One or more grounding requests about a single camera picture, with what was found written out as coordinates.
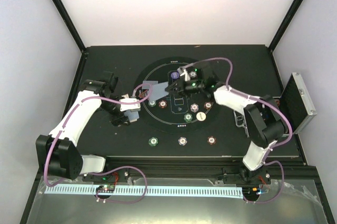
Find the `purple round button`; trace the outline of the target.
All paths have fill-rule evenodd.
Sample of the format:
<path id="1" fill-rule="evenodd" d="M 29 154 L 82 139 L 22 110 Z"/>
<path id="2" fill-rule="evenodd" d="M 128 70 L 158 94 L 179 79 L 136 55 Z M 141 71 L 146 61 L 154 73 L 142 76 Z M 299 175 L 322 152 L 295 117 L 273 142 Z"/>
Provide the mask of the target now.
<path id="1" fill-rule="evenodd" d="M 178 72 L 171 72 L 171 78 L 173 80 L 176 80 L 180 77 L 179 73 Z"/>

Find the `green chip stack source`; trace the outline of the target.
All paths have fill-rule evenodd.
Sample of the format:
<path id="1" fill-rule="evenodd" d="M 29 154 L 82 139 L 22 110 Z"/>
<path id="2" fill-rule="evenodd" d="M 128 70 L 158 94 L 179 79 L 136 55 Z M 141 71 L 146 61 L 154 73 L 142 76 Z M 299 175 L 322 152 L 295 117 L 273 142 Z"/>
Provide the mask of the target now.
<path id="1" fill-rule="evenodd" d="M 149 140 L 148 140 L 148 144 L 151 146 L 151 147 L 154 147 L 158 144 L 158 138 L 156 137 L 151 137 Z"/>

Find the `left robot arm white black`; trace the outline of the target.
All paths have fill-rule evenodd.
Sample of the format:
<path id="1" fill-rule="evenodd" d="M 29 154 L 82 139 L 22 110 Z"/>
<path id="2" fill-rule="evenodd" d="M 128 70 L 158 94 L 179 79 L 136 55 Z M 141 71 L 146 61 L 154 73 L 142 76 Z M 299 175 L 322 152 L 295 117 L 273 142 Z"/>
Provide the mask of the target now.
<path id="1" fill-rule="evenodd" d="M 83 82 L 74 104 L 61 122 L 48 135 L 37 138 L 39 168 L 50 187 L 56 185 L 49 182 L 50 176 L 73 180 L 79 175 L 94 173 L 100 181 L 112 178 L 113 168 L 105 163 L 104 157 L 81 155 L 77 144 L 90 118 L 100 108 L 110 114 L 114 126 L 131 123 L 121 110 L 123 98 L 113 94 L 117 83 L 118 77 L 112 72 L 104 72 L 99 80 Z"/>

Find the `brown orange chip stack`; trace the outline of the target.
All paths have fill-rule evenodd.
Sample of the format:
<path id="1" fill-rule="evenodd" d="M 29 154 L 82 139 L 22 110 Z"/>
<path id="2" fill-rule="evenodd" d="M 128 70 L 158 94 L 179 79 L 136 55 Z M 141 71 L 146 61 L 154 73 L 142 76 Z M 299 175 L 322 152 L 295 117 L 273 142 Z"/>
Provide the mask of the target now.
<path id="1" fill-rule="evenodd" d="M 209 137 L 208 139 L 207 139 L 207 142 L 210 144 L 210 145 L 214 145 L 214 144 L 216 144 L 216 138 L 214 138 L 214 137 Z"/>

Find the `green chips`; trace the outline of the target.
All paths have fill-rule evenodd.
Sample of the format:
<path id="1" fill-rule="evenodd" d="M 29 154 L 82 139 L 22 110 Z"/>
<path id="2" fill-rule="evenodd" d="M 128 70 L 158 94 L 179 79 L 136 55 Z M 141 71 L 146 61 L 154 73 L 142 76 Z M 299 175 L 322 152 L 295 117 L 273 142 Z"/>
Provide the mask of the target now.
<path id="1" fill-rule="evenodd" d="M 186 114 L 184 115 L 184 121 L 185 121 L 185 122 L 189 123 L 189 122 L 192 121 L 192 119 L 193 119 L 193 116 L 192 116 L 191 114 L 186 113 Z"/>
<path id="2" fill-rule="evenodd" d="M 155 101 L 155 100 L 149 101 L 149 102 L 148 102 L 148 106 L 150 106 L 150 107 L 155 107 L 155 106 L 156 106 L 156 101 Z"/>

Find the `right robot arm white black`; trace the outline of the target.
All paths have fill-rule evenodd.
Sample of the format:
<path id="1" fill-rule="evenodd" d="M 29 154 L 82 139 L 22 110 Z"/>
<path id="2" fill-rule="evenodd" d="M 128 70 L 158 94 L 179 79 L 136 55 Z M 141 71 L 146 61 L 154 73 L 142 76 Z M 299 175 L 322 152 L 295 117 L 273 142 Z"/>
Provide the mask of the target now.
<path id="1" fill-rule="evenodd" d="M 206 59 L 179 67 L 178 78 L 165 90 L 181 97 L 203 94 L 210 101 L 243 116 L 244 128 L 251 142 L 239 168 L 239 177 L 250 184 L 266 165 L 269 153 L 280 146 L 279 139 L 287 134 L 283 143 L 290 141 L 292 126 L 273 97 L 246 94 L 231 87 L 228 80 L 220 81 L 209 62 Z"/>

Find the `dealt card player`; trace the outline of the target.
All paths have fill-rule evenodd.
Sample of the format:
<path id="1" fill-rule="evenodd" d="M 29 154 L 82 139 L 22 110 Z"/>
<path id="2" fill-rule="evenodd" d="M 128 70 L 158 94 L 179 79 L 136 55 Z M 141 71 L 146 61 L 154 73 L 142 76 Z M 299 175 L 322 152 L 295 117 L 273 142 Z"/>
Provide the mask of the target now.
<path id="1" fill-rule="evenodd" d="M 158 84 L 158 81 L 157 80 L 145 80 L 142 82 L 142 84 L 143 84 L 142 89 L 146 90 L 146 89 L 149 89 L 150 86 Z"/>

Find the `blue chips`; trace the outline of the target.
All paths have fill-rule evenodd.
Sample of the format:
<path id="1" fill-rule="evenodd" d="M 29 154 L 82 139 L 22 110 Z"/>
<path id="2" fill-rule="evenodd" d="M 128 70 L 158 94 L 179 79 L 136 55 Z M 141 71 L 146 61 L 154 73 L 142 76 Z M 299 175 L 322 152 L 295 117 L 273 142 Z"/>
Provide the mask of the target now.
<path id="1" fill-rule="evenodd" d="M 198 110 L 199 110 L 198 104 L 192 104 L 190 106 L 190 110 L 191 110 L 191 112 L 194 112 L 194 113 L 198 112 Z"/>
<path id="2" fill-rule="evenodd" d="M 189 75 L 190 75 L 190 77 L 195 78 L 197 76 L 197 73 L 196 72 L 190 72 Z"/>

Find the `card being dealt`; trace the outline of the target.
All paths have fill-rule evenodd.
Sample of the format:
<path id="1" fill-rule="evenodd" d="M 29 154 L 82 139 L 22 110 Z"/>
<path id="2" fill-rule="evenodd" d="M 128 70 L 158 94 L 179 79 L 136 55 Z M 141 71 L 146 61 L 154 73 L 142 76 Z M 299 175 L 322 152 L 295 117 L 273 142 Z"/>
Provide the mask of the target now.
<path id="1" fill-rule="evenodd" d="M 158 83 L 155 85 L 152 85 L 152 92 L 151 95 L 149 96 L 148 100 L 149 101 L 157 101 L 167 95 L 169 93 L 165 90 L 168 87 L 169 83 L 168 82 L 163 82 L 163 83 Z"/>

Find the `red triangular button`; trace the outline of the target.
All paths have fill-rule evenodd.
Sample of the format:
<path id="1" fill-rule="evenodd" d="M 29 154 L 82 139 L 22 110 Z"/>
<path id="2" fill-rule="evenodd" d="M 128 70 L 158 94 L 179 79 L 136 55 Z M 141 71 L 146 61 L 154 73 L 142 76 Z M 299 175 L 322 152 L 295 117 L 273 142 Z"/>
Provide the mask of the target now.
<path id="1" fill-rule="evenodd" d="M 147 93 L 148 93 L 148 89 L 143 90 L 141 93 L 139 93 L 138 98 L 139 99 L 145 98 L 147 96 Z"/>

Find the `brown chips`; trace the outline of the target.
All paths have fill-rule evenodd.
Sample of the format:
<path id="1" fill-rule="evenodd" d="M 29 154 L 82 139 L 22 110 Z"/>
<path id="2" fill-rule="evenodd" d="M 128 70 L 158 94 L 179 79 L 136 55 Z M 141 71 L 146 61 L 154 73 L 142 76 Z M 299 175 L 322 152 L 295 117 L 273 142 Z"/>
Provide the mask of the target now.
<path id="1" fill-rule="evenodd" d="M 166 108 L 166 107 L 167 107 L 167 101 L 161 100 L 161 101 L 158 103 L 158 106 L 159 106 L 160 108 Z"/>
<path id="2" fill-rule="evenodd" d="M 206 102 L 206 103 L 204 104 L 204 108 L 205 108 L 205 109 L 211 109 L 211 108 L 212 108 L 212 103 L 211 103 L 211 102 Z"/>

